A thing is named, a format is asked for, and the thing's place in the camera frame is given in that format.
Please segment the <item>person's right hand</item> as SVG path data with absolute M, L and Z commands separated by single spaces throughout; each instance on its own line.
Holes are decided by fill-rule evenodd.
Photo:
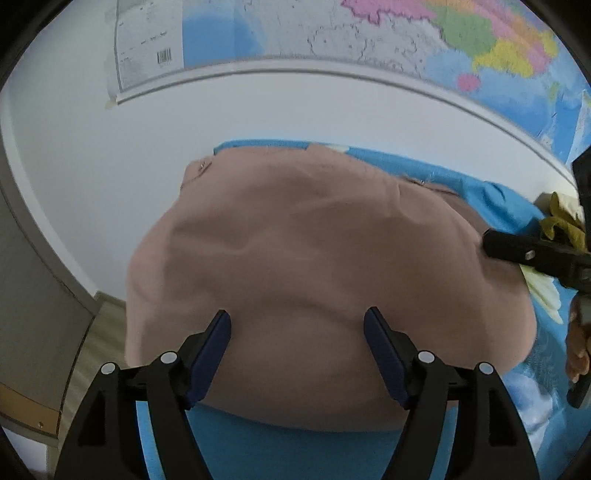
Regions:
M 565 371 L 572 383 L 577 383 L 581 376 L 590 370 L 590 337 L 581 324 L 579 295 L 573 298 L 569 312 L 568 333 L 565 340 L 567 360 Z

